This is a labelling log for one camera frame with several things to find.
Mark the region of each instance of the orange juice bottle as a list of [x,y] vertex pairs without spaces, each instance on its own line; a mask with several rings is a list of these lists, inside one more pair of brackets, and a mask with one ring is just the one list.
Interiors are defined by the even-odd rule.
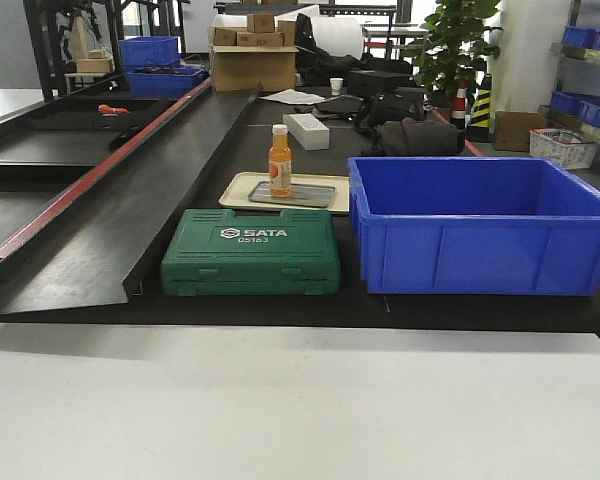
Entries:
[[274,125],[273,145],[269,150],[269,191],[272,197],[290,197],[291,192],[291,149],[286,125]]

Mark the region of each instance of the white basket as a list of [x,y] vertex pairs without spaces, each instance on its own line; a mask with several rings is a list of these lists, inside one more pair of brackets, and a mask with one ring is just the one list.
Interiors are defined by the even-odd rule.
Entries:
[[534,128],[531,135],[532,157],[546,157],[566,170],[589,168],[598,145],[588,142],[571,130],[562,128]]

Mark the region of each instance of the yellow black striped post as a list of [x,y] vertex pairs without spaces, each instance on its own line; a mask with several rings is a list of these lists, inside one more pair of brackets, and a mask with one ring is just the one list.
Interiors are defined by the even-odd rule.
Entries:
[[491,121],[491,75],[486,74],[480,87],[478,97],[473,105],[471,120],[467,127],[467,140],[473,142],[490,142],[489,122]]

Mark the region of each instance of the sata logo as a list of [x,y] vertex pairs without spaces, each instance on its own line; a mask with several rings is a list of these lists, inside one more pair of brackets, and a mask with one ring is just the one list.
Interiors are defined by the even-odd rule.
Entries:
[[287,237],[284,230],[245,230],[245,237]]
[[220,236],[222,238],[236,238],[240,236],[240,230],[237,228],[223,228],[220,230]]
[[271,237],[288,237],[286,230],[246,228],[240,230],[230,227],[220,230],[222,238],[237,238],[240,243],[267,243]]

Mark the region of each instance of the green leaves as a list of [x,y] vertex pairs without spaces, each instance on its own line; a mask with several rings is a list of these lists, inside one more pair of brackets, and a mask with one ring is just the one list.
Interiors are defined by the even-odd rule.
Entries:
[[[425,18],[421,28],[429,32],[426,52],[414,57],[421,68],[416,79],[427,88],[429,98],[456,95],[458,80],[467,80],[471,97],[476,73],[487,71],[485,57],[497,57],[500,47],[491,45],[485,35],[500,27],[485,26],[484,21],[498,13],[500,0],[436,0],[435,13]],[[422,45],[418,39],[414,45]]]

